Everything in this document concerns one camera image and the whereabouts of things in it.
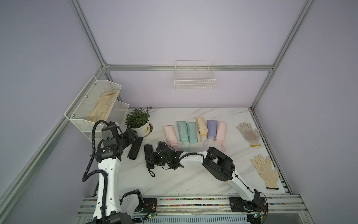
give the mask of white flower pot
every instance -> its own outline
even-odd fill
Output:
[[[137,131],[138,137],[146,137],[150,134],[150,127],[149,122],[147,122],[144,126],[140,128],[132,128],[133,130]]]

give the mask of white knit glove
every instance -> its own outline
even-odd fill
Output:
[[[258,129],[253,130],[250,123],[242,123],[236,128],[242,133],[244,138],[246,138],[249,142],[251,147],[260,146],[260,132]]]
[[[266,161],[261,154],[251,159],[252,164],[256,167],[260,177],[265,181],[267,189],[278,190],[277,181],[279,180],[279,173],[277,169],[272,170],[271,158],[266,157]]]

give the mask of marble tabletop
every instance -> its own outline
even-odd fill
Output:
[[[259,176],[250,159],[262,154],[268,156],[266,147],[260,140],[261,146],[251,147],[249,142],[237,130],[242,122],[250,122],[256,128],[248,108],[161,108],[150,111],[149,122],[153,125],[152,133],[143,138],[136,160],[127,158],[130,147],[122,155],[121,168],[118,172],[119,195],[139,189],[144,196],[201,196],[201,195],[237,195],[237,192],[227,182],[217,180],[204,166],[196,168],[185,167],[177,170],[164,170],[155,166],[151,177],[146,168],[144,145],[153,145],[155,151],[159,141],[166,142],[164,126],[173,125],[179,140],[176,121],[195,122],[195,117],[202,116],[205,120],[218,120],[227,124],[227,134],[224,142],[225,154],[232,158],[240,176],[253,188],[266,195],[284,194],[285,189],[278,181],[279,190],[266,189],[264,180]],[[220,144],[210,139],[208,146],[200,142],[192,144],[192,152],[206,151],[210,146],[221,150]]]

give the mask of aluminum frame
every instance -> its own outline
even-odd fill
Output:
[[[105,68],[100,67],[95,73],[95,77],[99,78],[105,73]],[[83,99],[89,88],[92,86],[92,82],[88,82],[87,85],[82,89],[78,94],[74,102],[71,104],[69,111],[73,111],[76,106]],[[45,141],[42,143],[40,148],[36,151],[33,157],[30,159],[25,168],[21,171],[15,181],[12,183],[10,188],[6,191],[4,196],[0,200],[0,223],[3,223],[16,204],[19,202],[20,198],[24,194],[26,188],[31,184],[35,175],[41,169],[42,165],[45,163],[52,150],[57,145],[62,134],[64,133],[69,120],[63,115],[60,121],[56,124],[54,129],[47,136]]]
[[[300,30],[303,22],[305,21],[306,17],[308,16],[309,12],[311,11],[314,3],[316,0],[306,0],[304,3],[298,17],[296,18],[295,23],[293,24],[284,44],[281,47],[281,50],[279,51],[279,54],[277,55],[275,62],[274,62],[274,68],[272,71],[269,71],[265,81],[263,82],[259,92],[257,93],[257,96],[255,97],[251,109],[255,109],[262,97],[262,95],[265,93],[267,87],[269,86],[272,78],[274,77],[277,69],[279,68],[283,58],[285,57],[287,51],[289,50],[292,42],[294,41],[295,37],[297,36],[298,31]]]
[[[199,195],[199,196],[155,196],[158,201],[157,215],[230,215],[230,214],[250,214],[246,212],[232,212],[229,204],[229,197],[239,195]],[[221,198],[214,200],[198,200],[202,198]],[[97,196],[85,197],[78,210],[77,216],[91,216],[95,211],[97,203]],[[299,213],[304,214],[302,218],[307,220],[305,214],[309,214],[300,195],[284,194],[284,195],[269,195],[267,197],[269,213]],[[175,205],[193,205],[196,206],[175,206]]]
[[[100,78],[102,75],[105,75],[108,80],[113,81],[110,71],[174,71],[175,66],[174,65],[109,65],[104,60],[101,51],[99,50],[98,44],[96,43],[96,40],[93,36],[93,33],[90,29],[89,23],[84,15],[83,9],[79,3],[78,0],[69,0],[74,13],[85,33],[86,38],[88,39],[91,48],[94,51],[94,54],[101,64],[100,68],[97,70],[95,77]],[[267,77],[262,84],[260,91],[258,92],[252,106],[252,116],[254,118],[254,121],[259,127],[261,135],[263,136],[263,140],[265,142],[265,145],[267,146],[269,153],[271,155],[271,158],[274,160],[275,166],[280,171],[280,177],[283,178],[284,181],[286,181],[279,164],[276,161],[276,157],[273,154],[273,151],[266,139],[266,136],[261,128],[260,123],[258,122],[258,119],[254,113],[254,109],[258,105],[258,102],[260,101],[262,95],[266,91],[269,83],[271,82],[273,76],[275,75],[279,65],[281,64],[284,56],[286,55],[289,47],[291,46],[293,40],[295,39],[297,32],[299,31],[302,23],[304,22],[305,18],[307,17],[308,13],[310,12],[313,4],[315,3],[315,0],[306,0],[304,3],[294,25],[292,26],[292,29],[290,30],[283,46],[281,47],[281,50],[279,54],[277,55],[275,62],[273,65],[215,65],[214,69],[216,71],[268,71]],[[76,108],[79,101],[82,99],[84,94],[87,92],[88,88],[92,85],[92,83],[88,83],[82,91],[79,93],[79,95],[76,97],[76,100],[71,105],[71,107],[74,109]],[[25,168],[21,171],[19,176],[15,179],[13,184],[10,186],[8,191],[5,193],[5,195],[0,200],[0,224],[3,223],[8,215],[11,213],[12,209],[15,207],[17,202],[22,197],[24,191],[26,190],[27,186],[31,183],[34,176],[37,174],[39,169],[42,167],[42,165],[45,163],[46,159],[52,152],[52,150],[55,148],[56,144],[58,143],[59,139],[61,138],[63,132],[66,129],[66,126],[69,124],[69,121],[63,116],[60,121],[57,123],[57,125],[54,127],[54,129],[50,132],[46,140],[42,143],[40,148],[37,150],[35,155],[31,158],[31,160],[28,162],[28,164],[25,166]],[[287,188],[290,193],[292,193],[289,185],[287,184]],[[304,213],[305,216],[302,217],[302,220],[305,219],[305,221],[308,220],[309,223],[313,224],[313,220],[310,217],[309,213]]]
[[[108,71],[175,71],[175,65],[106,65]],[[271,71],[273,65],[214,65],[215,71]]]

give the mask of pink folded umbrella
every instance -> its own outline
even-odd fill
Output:
[[[222,151],[225,152],[224,141],[226,135],[226,124],[218,121],[218,128],[216,130],[215,142],[221,145]]]
[[[176,139],[173,125],[164,126],[164,130],[168,144],[174,148],[174,151],[181,151],[178,147],[178,140]]]

